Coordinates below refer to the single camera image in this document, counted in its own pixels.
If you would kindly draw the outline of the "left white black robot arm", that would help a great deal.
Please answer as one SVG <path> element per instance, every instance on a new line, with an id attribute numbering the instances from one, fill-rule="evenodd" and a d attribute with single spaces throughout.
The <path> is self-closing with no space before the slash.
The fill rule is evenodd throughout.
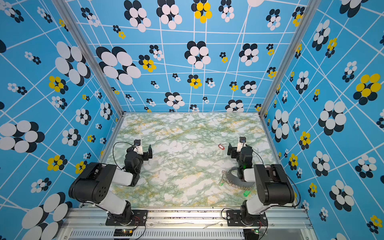
<path id="1" fill-rule="evenodd" d="M 91 203 L 107 212 L 106 225 L 144 225 L 145 219 L 132 210 L 131 203 L 115 195 L 111 184 L 135 187 L 145 161 L 153 158 L 152 147 L 144 152 L 140 141 L 127 149 L 125 166 L 89 163 L 69 188 L 69 197 L 82 203 Z"/>

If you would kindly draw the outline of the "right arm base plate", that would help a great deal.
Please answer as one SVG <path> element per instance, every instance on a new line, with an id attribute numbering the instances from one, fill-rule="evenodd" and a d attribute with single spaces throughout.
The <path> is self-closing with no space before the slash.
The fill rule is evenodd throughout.
<path id="1" fill-rule="evenodd" d="M 226 209 L 226 221 L 229 227 L 267 227 L 268 219 L 265 214 L 250 215 L 246 211 Z"/>

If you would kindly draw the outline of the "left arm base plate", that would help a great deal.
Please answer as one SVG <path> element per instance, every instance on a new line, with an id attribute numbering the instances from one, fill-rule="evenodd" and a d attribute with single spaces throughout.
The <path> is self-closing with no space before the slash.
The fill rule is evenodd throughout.
<path id="1" fill-rule="evenodd" d="M 114 215 L 108 213 L 106 226 L 144 226 L 148 218 L 148 210 L 128 210 L 127 212 L 121 215 Z"/>

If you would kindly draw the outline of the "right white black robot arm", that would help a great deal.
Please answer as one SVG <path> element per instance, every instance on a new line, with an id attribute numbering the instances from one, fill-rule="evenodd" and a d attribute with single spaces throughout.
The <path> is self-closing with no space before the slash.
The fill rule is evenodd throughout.
<path id="1" fill-rule="evenodd" d="M 239 211 L 227 211 L 228 224 L 266 226 L 266 210 L 272 207 L 290 208 L 295 201 L 295 191 L 282 165 L 254 165 L 254 153 L 246 143 L 238 143 L 236 147 L 228 146 L 227 155 L 235 159 L 238 166 L 224 174 L 227 181 L 246 191 L 257 191 L 255 197 L 242 203 Z"/>

